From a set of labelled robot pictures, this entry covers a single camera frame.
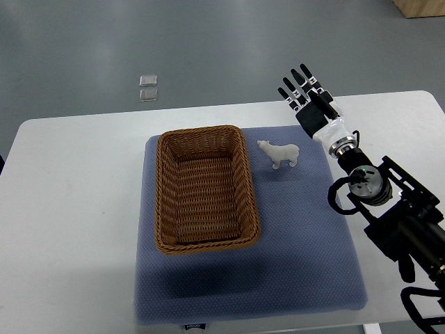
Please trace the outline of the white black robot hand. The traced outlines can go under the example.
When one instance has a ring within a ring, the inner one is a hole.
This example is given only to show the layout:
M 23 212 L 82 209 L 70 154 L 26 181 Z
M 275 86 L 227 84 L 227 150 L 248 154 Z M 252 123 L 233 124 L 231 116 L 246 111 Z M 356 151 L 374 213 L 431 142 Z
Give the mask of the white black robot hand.
M 307 80 L 295 69 L 291 69 L 291 74 L 305 97 L 287 77 L 284 77 L 282 81 L 296 100 L 291 98 L 282 87 L 277 89 L 289 107 L 295 111 L 300 126 L 310 138 L 324 145 L 333 145 L 349 136 L 343 113 L 332 96 L 324 91 L 318 79 L 304 63 L 300 64 L 300 69 Z

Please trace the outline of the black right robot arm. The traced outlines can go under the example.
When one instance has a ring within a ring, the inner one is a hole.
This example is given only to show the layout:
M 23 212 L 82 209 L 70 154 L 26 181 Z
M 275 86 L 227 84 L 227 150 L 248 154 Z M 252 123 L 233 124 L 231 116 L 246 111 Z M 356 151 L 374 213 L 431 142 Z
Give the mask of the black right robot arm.
M 412 296 L 436 298 L 444 305 L 444 215 L 439 199 L 388 156 L 376 166 L 359 146 L 359 131 L 349 131 L 343 112 L 305 64 L 292 69 L 292 80 L 277 90 L 294 111 L 305 133 L 337 160 L 345 177 L 328 190 L 327 201 L 337 213 L 361 214 L 367 237 L 397 263 L 400 292 L 411 320 L 424 333 L 434 333 L 443 317 L 425 318 Z

